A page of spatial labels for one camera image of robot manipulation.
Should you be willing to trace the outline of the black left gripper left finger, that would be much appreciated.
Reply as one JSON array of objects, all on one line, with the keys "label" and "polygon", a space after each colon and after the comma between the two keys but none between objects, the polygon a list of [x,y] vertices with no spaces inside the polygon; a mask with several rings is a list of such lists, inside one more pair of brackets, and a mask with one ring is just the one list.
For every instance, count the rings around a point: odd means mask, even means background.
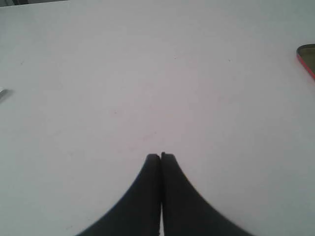
[{"label": "black left gripper left finger", "polygon": [[122,198],[80,236],[158,236],[161,216],[161,162],[149,154]]}]

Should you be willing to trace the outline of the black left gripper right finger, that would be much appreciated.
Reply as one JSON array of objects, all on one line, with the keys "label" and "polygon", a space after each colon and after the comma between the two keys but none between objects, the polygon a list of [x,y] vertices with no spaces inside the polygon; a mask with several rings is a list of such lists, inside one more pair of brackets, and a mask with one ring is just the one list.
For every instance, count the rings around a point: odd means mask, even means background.
[{"label": "black left gripper right finger", "polygon": [[194,189],[175,156],[161,154],[162,214],[166,236],[247,236]]}]

